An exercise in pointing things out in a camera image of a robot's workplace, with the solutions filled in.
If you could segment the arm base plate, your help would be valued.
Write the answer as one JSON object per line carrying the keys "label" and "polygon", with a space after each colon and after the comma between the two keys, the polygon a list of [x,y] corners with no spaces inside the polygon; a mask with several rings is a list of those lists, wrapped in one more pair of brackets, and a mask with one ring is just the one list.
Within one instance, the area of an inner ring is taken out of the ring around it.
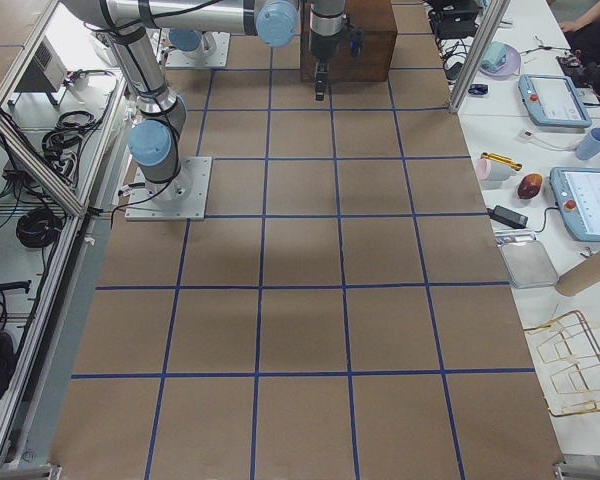
{"label": "arm base plate", "polygon": [[225,68],[230,38],[229,33],[212,31],[169,32],[169,45],[163,50],[164,66],[172,70]]}
{"label": "arm base plate", "polygon": [[179,175],[162,191],[162,186],[149,183],[136,168],[135,182],[143,183],[130,193],[130,207],[125,210],[128,221],[179,221],[205,218],[211,178],[211,157],[185,157]]}

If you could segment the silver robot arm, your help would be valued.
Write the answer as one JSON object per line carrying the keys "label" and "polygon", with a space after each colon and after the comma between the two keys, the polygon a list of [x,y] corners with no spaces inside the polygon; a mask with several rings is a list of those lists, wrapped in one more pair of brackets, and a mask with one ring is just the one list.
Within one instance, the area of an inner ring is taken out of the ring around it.
{"label": "silver robot arm", "polygon": [[217,48],[214,35],[210,31],[171,29],[168,38],[177,50],[193,57],[211,55]]}
{"label": "silver robot arm", "polygon": [[186,108],[167,84],[149,30],[237,33],[278,48],[291,41],[300,13],[296,1],[68,1],[65,6],[105,35],[136,97],[143,120],[131,131],[129,150],[150,196],[160,202],[189,187],[179,158]]}

